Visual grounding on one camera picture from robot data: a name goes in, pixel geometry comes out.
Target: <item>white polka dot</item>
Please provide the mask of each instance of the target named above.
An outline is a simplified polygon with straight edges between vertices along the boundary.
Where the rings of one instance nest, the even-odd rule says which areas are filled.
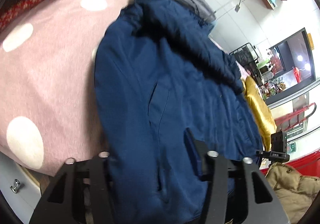
[[[10,150],[28,167],[39,169],[44,158],[41,134],[36,125],[26,117],[14,118],[7,128]]]
[[[96,47],[96,48],[92,51],[92,54],[91,54],[92,62],[95,62],[95,60],[96,60],[97,50],[98,50],[98,47]]]
[[[80,5],[87,11],[102,11],[108,6],[106,0],[82,0]]]
[[[33,26],[30,23],[16,26],[2,43],[4,51],[15,50],[32,35],[32,32]]]

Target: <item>jacket pocket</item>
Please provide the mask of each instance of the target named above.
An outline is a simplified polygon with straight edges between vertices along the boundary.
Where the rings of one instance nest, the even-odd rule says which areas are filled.
[[[170,89],[163,83],[157,82],[148,105],[148,117],[150,128],[154,138],[155,153],[157,157],[157,182],[160,197],[167,201],[167,184],[165,180],[165,170],[161,158],[160,123],[168,103]]]

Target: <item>polka dot blanket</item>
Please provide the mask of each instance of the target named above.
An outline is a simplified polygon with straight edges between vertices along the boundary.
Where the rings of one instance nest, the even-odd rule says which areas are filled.
[[[54,175],[105,149],[95,52],[129,0],[44,0],[0,33],[0,151]]]

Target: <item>white wall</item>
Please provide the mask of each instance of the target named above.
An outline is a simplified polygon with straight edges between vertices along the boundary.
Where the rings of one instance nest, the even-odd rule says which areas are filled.
[[[230,0],[206,1],[216,10]],[[231,5],[227,6],[217,13],[217,17],[223,16],[218,19],[211,36],[229,52],[247,42],[251,42],[263,52],[305,27],[313,38],[313,57],[319,78],[320,10],[315,1],[276,0],[276,3],[278,7],[274,11],[267,9],[262,0],[243,0],[238,13],[230,10]]]

